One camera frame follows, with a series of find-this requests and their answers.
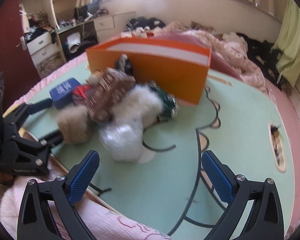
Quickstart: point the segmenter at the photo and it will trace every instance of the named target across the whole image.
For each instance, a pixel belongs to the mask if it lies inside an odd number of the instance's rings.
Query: fluffy white fur
[[[58,127],[66,143],[83,143],[91,139],[94,123],[86,106],[71,106],[59,112]]]
[[[141,118],[143,127],[151,125],[163,110],[163,103],[148,86],[135,86],[111,109],[116,121]]]

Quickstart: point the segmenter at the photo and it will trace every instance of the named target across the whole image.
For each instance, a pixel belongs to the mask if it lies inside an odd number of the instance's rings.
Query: orange box
[[[91,72],[114,68],[126,54],[137,82],[155,80],[167,93],[198,104],[207,78],[210,49],[157,39],[118,38],[86,49]]]

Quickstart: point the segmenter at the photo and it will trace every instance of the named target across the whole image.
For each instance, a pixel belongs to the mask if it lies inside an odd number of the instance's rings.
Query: door handle
[[[26,49],[27,49],[27,44],[26,44],[26,41],[25,41],[24,36],[21,36],[21,37],[20,37],[20,42],[19,42],[19,44],[16,46],[16,48],[19,47],[20,45],[21,45],[21,47],[22,47],[23,50],[26,50]]]

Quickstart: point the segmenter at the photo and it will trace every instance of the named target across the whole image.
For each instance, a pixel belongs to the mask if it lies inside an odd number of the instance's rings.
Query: brown fluffy object
[[[66,143],[88,142],[94,126],[86,106],[67,107],[58,114],[58,127]]]

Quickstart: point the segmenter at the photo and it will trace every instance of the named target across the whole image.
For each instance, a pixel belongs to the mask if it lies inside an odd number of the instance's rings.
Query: pile of items
[[[99,137],[116,161],[134,162],[142,153],[143,129],[159,115],[174,118],[178,104],[155,81],[136,84],[128,57],[122,54],[113,68],[95,71],[81,85],[71,78],[50,91],[57,109],[70,102],[75,106],[59,112],[58,127],[66,143],[92,138],[95,123]]]

